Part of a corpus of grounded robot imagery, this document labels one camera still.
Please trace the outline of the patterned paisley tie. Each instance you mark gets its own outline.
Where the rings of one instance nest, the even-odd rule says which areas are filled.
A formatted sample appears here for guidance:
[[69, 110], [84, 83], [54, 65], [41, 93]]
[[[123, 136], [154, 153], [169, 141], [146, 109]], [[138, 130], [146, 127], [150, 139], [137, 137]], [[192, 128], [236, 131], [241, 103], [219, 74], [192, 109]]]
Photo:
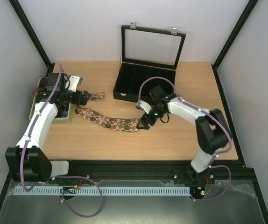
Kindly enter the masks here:
[[82, 105], [75, 106], [75, 113], [78, 116], [109, 130], [128, 133], [138, 132], [139, 119], [111, 118], [95, 110], [83, 107]]

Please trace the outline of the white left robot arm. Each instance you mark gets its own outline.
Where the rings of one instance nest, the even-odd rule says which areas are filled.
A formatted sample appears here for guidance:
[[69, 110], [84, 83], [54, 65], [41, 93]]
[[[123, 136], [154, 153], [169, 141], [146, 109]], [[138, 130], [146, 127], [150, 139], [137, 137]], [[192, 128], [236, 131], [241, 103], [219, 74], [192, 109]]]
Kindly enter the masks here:
[[33, 92], [33, 114], [15, 147], [9, 147], [5, 158], [9, 173], [16, 182], [46, 182], [69, 170], [67, 161], [51, 161], [44, 151], [50, 126], [61, 109], [70, 105], [86, 105], [87, 91], [79, 91], [80, 75], [50, 73], [40, 78]]

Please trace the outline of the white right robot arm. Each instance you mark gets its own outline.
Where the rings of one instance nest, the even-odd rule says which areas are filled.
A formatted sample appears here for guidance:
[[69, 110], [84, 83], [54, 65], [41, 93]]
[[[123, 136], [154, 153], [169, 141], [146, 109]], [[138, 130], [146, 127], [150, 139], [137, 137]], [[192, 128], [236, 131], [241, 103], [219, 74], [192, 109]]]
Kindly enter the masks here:
[[185, 176], [191, 183], [200, 182], [205, 176], [204, 171], [217, 156], [232, 147], [232, 135], [223, 113], [219, 109], [208, 110], [198, 107], [176, 93], [168, 95], [160, 86], [153, 88], [149, 93], [154, 102], [153, 106], [138, 96], [136, 108], [144, 111], [139, 119], [138, 129], [148, 130], [165, 114], [177, 115], [193, 124], [196, 128], [199, 151], [190, 162]]

